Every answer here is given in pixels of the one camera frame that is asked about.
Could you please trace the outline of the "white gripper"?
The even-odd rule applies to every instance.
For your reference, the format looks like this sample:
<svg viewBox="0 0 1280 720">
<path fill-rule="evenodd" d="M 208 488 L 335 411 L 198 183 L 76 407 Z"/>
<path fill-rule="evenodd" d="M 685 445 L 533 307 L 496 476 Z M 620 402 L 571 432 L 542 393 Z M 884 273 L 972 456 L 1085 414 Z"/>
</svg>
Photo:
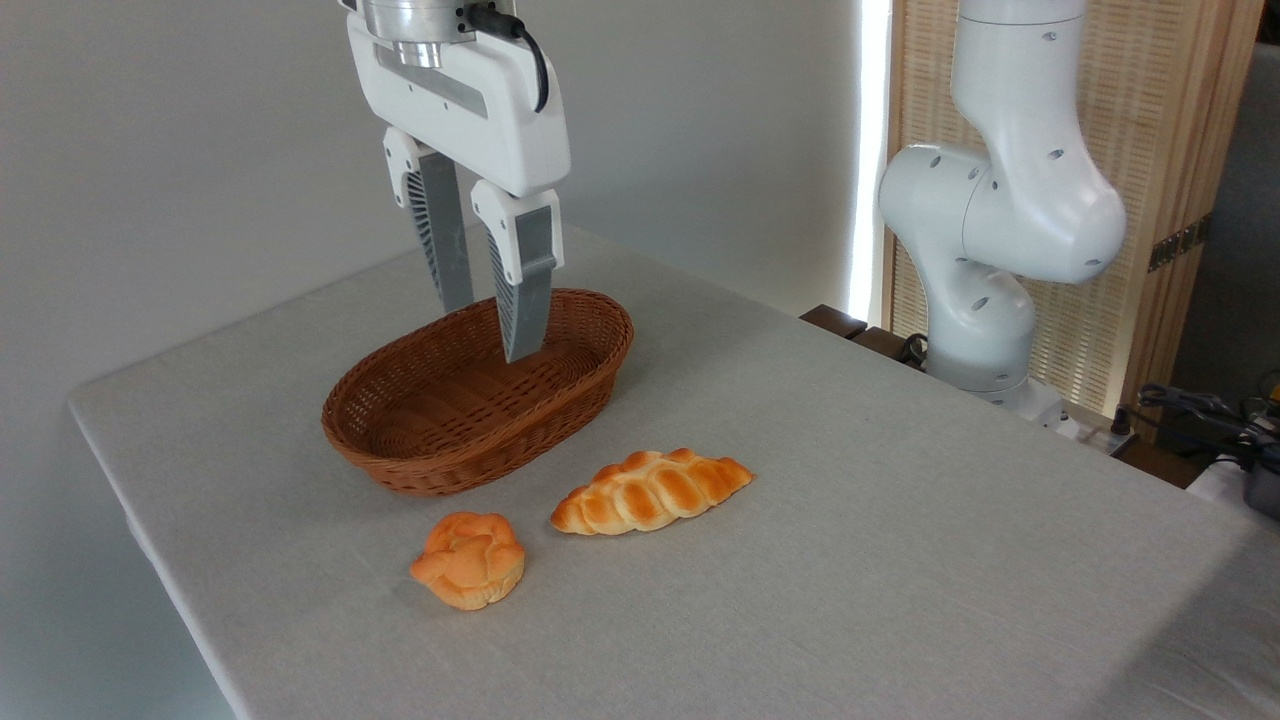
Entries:
<svg viewBox="0 0 1280 720">
<path fill-rule="evenodd" d="M 486 229 L 506 361 L 538 352 L 552 275 L 564 265 L 561 202 L 550 188 L 571 168 L 554 68 L 536 113 L 536 67 L 524 44 L 477 35 L 444 45 L 440 67 L 421 68 L 402 64 L 360 14 L 346 24 L 364 96 L 392 126 L 383 149 L 393 197 L 411 215 L 444 311 L 475 301 L 456 161 L 484 178 L 471 202 Z"/>
</svg>

